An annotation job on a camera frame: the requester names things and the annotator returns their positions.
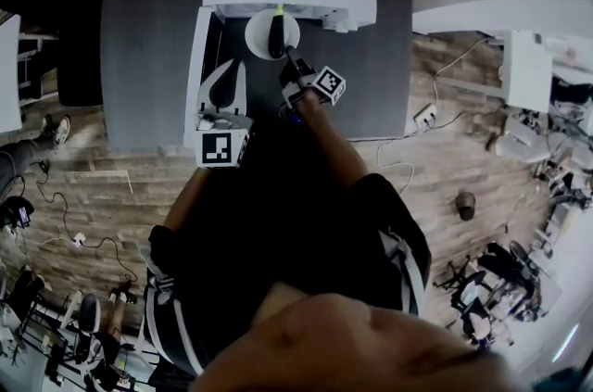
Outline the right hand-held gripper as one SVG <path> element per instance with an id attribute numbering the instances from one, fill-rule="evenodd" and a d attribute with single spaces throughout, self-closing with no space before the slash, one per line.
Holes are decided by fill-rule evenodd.
<path id="1" fill-rule="evenodd" d="M 320 102 L 334 106 L 346 90 L 346 80 L 325 66 L 320 72 L 307 65 L 292 45 L 284 48 L 288 63 L 284 66 L 279 81 L 282 96 L 289 109 L 296 106 L 307 90 L 317 93 Z"/>

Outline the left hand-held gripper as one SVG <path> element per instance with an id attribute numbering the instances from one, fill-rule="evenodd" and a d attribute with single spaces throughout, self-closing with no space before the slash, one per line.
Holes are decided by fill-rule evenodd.
<path id="1" fill-rule="evenodd" d="M 196 164 L 199 168 L 238 168 L 251 136 L 246 115 L 246 66 L 232 58 L 218 66 L 198 91 Z"/>

